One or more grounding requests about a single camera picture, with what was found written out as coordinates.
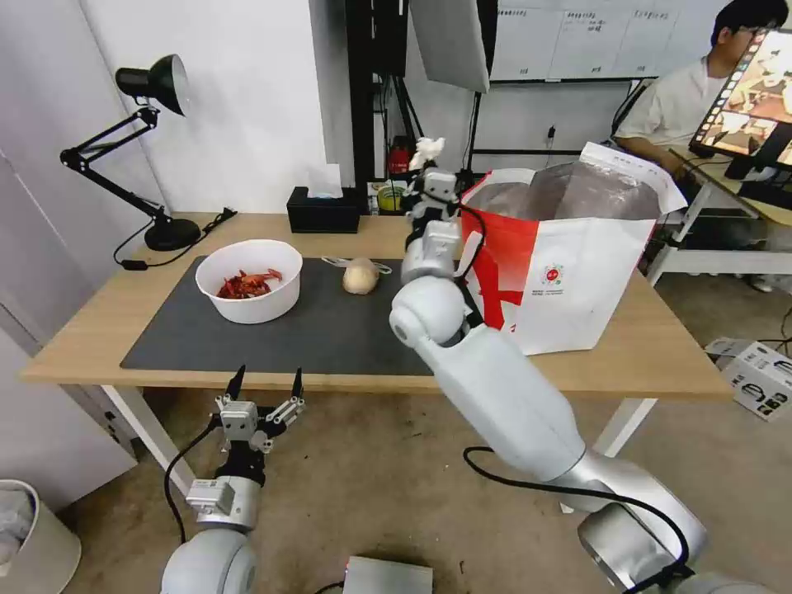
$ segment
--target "logo on bag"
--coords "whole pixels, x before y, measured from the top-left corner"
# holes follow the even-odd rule
[[[563,266],[553,264],[544,268],[542,285],[560,285],[563,279]]]

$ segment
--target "wooden table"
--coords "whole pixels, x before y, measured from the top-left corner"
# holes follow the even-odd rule
[[[209,214],[179,214],[205,224]],[[220,225],[179,261],[146,272],[119,271],[22,372],[25,380],[99,384],[163,467],[177,448],[144,401],[140,388],[224,389],[228,372],[121,369],[120,363],[194,257],[250,238],[291,243],[306,257],[400,258],[408,226],[401,218],[364,217],[360,232],[292,234],[285,215],[239,214]],[[157,262],[163,254],[142,250]],[[595,447],[615,455],[660,398],[730,398],[730,390],[671,310],[637,272],[593,351],[533,357],[539,369],[573,398],[625,398]],[[245,389],[291,388],[289,374],[248,373]],[[305,375],[313,392],[439,394],[431,376]],[[174,469],[183,493],[193,473]]]
[[[702,182],[702,187],[688,207],[681,228],[673,238],[681,242],[690,232],[701,211],[707,207],[715,192],[734,201],[735,208],[752,217],[775,224],[792,226],[792,210],[768,205],[739,195],[738,180],[725,176],[731,160],[724,155],[711,159],[696,157],[687,147],[672,147],[671,152],[685,162],[685,167]],[[685,250],[666,245],[649,267],[647,278],[654,286],[664,272],[720,273],[720,274],[792,274],[792,253],[767,251]]]

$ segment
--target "table leg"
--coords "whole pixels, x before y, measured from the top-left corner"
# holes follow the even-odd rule
[[[682,228],[673,234],[673,238],[675,241],[681,242],[682,239],[686,237],[688,232],[691,230],[693,223],[695,222],[696,219],[699,218],[701,211],[704,209],[707,202],[709,201],[710,196],[712,196],[713,191],[715,191],[714,184],[705,183],[701,187],[699,193],[696,194],[695,196],[695,200],[693,200],[693,204],[691,204],[687,208],[685,217],[682,219]],[[679,250],[678,247],[674,247],[671,245],[663,246],[662,250],[660,250],[660,253],[657,255],[657,257],[654,258],[654,262],[652,262],[652,265],[649,267],[649,270],[646,275],[646,278],[651,286],[655,286],[658,283],[665,269],[665,264],[666,261],[668,260],[668,257],[672,253],[677,252],[678,250]]]
[[[635,433],[649,411],[658,400],[656,398],[625,398],[613,413],[605,429],[594,442],[593,450],[608,458],[614,458]],[[561,512],[574,512],[571,507],[561,504]]]
[[[137,432],[138,437],[143,440],[154,459],[159,462],[163,469],[167,468],[171,460],[179,453],[179,450],[171,437],[165,432],[163,426],[160,425],[151,408],[146,404],[140,390],[111,385],[103,385],[101,388],[118,408],[124,419]],[[187,495],[187,491],[190,490],[192,481],[195,478],[196,476],[184,460],[179,460],[171,473],[171,480],[176,484],[182,495]]]

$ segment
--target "paper bag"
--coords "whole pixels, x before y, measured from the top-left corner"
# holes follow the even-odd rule
[[[660,216],[686,205],[660,167],[589,143],[580,160],[490,172],[464,196],[484,245],[464,280],[527,355],[593,348]],[[463,266],[481,240],[462,213]]]

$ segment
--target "white shirt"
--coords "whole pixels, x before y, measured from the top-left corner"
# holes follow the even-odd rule
[[[706,58],[659,78],[635,102],[616,138],[689,144],[727,80],[708,76]]]

